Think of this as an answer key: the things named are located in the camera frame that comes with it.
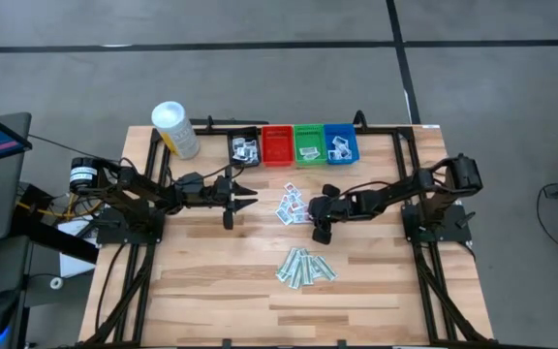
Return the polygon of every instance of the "desk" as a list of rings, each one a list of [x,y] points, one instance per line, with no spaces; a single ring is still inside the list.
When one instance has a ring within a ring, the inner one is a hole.
[[[27,112],[0,116],[1,123],[24,138],[29,132],[30,121],[31,115]],[[10,233],[23,157],[24,153],[20,153],[0,159],[0,238]],[[25,237],[0,240],[0,292],[14,289],[21,283],[28,259],[28,247],[29,239]],[[26,324],[23,321],[27,315],[23,306],[24,297],[23,292],[10,324],[10,332],[0,341],[0,348],[17,348],[24,341]]]
[[[129,128],[124,146],[123,156],[140,172],[151,130]],[[446,157],[440,129],[416,126],[414,131],[422,166]],[[171,157],[174,177],[210,173],[228,162],[224,136],[198,137],[197,157],[188,161]],[[233,345],[335,345],[337,339],[347,339],[350,345],[427,344],[400,205],[372,221],[334,225],[330,245],[311,239],[312,226],[283,226],[274,214],[288,181],[308,201],[320,195],[325,183],[346,189],[371,180],[399,179],[390,137],[357,139],[361,159],[351,166],[245,170],[237,181],[258,190],[260,201],[236,215],[232,231],[223,229],[219,209],[189,209],[168,217],[163,241],[156,248],[141,345],[218,346],[223,338],[231,338]],[[404,154],[410,164],[408,151]],[[153,171],[155,180],[159,163]],[[274,273],[292,247],[325,256],[339,277],[298,291],[280,283]],[[107,246],[100,251],[79,340],[94,333],[98,298],[116,249]],[[127,249],[115,263],[101,321],[120,297]],[[457,243],[441,243],[440,250],[450,296],[475,328],[491,337],[473,258]],[[439,310],[435,297],[433,302]],[[131,338],[137,301],[131,305],[125,339]],[[440,311],[436,317],[439,336],[444,338]]]

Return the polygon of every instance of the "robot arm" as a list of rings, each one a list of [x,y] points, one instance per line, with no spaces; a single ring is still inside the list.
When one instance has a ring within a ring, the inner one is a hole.
[[[233,214],[257,201],[232,199],[232,194],[256,195],[257,192],[243,188],[233,181],[231,167],[227,167],[225,175],[219,175],[210,186],[205,186],[203,180],[201,174],[191,173],[173,183],[162,185],[139,174],[135,168],[102,159],[79,157],[72,162],[70,189],[82,198],[96,198],[108,204],[110,208],[105,210],[105,217],[101,218],[117,226],[114,229],[137,236],[151,236],[152,231],[159,228],[162,230],[162,221],[158,218],[166,214],[177,214],[184,207],[223,207],[224,227],[231,229]],[[134,199],[127,192],[138,198]],[[108,240],[116,239],[115,236],[116,233]]]
[[[443,167],[446,167],[445,182],[434,178],[434,173]],[[313,240],[329,244],[332,223],[370,220],[390,205],[426,193],[434,196],[419,202],[420,221],[423,227],[432,229],[442,223],[446,209],[455,200],[472,196],[481,189],[477,163],[463,154],[444,159],[431,168],[418,169],[383,189],[347,191],[343,199],[339,189],[327,184],[323,189],[325,195],[309,203],[309,214],[316,225]]]

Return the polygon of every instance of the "blue bin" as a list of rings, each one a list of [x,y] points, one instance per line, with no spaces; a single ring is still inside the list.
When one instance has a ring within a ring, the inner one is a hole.
[[[348,140],[348,147],[353,153],[353,158],[350,160],[332,160],[327,157],[327,161],[330,165],[349,165],[354,163],[360,158],[358,154],[358,144],[357,144],[357,134],[355,133],[355,126],[353,124],[330,124],[325,125],[325,141],[326,141],[326,151],[333,150],[335,145],[333,144],[333,139],[335,136],[339,136],[345,140]]]

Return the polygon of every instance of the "white paper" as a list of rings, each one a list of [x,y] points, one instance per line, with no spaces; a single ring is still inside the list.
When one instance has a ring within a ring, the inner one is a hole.
[[[92,219],[92,216],[84,216],[83,218],[89,220]],[[59,224],[57,226],[57,229],[59,229],[62,233],[75,236],[88,223],[89,222],[83,219],[78,219],[71,222]],[[86,238],[85,241],[96,245],[95,238]],[[77,258],[70,257],[63,253],[59,254],[59,274],[62,277],[71,277],[71,276],[79,275],[80,273],[93,270],[94,268],[96,268],[96,266],[94,266],[91,263],[78,260]]]

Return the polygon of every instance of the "black bin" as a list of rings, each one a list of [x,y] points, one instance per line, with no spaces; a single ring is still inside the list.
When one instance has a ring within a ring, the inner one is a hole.
[[[233,139],[243,138],[246,142],[255,141],[256,149],[258,150],[258,160],[252,163],[245,163],[244,161],[233,158]],[[243,127],[228,131],[228,154],[230,156],[230,164],[234,166],[255,167],[260,165],[262,152],[260,151],[260,139],[258,138],[258,128],[256,126]]]

